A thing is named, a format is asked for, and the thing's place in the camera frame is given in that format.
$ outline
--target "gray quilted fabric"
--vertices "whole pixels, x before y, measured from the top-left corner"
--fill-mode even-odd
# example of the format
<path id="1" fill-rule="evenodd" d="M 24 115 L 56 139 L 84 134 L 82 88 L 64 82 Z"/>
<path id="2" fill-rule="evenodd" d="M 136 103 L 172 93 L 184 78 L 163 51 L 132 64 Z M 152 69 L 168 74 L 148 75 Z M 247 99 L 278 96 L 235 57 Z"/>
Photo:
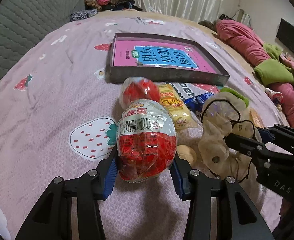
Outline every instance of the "gray quilted fabric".
<path id="1" fill-rule="evenodd" d="M 83 10 L 83 0 L 2 0 L 0 3 L 0 80 L 48 33 Z"/>

